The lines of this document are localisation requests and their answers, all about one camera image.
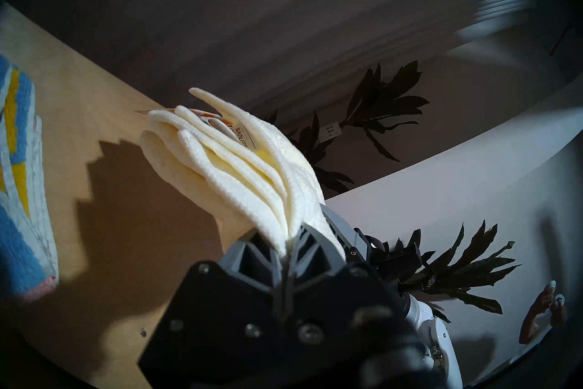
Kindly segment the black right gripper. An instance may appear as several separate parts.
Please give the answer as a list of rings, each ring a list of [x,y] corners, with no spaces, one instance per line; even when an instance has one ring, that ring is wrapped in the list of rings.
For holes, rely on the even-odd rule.
[[[390,251],[387,242],[382,243],[373,236],[363,234],[326,205],[320,206],[347,262],[362,262],[363,240],[370,246],[365,261],[400,297],[405,293],[425,291],[434,286],[435,271],[427,264],[429,257],[422,257],[419,250],[422,237],[420,229],[413,231],[407,246],[398,239],[395,248]]]

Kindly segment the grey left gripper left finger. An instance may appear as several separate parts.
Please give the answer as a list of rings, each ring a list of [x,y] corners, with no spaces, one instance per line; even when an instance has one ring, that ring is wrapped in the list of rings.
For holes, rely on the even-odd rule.
[[[280,351],[281,265],[253,230],[218,261],[190,267],[138,367],[151,388],[227,388],[273,364]]]

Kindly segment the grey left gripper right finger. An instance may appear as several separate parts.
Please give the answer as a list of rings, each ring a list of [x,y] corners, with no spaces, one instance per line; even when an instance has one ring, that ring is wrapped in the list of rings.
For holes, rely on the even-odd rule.
[[[409,295],[308,224],[289,250],[282,314],[292,363],[280,388],[412,388]]]

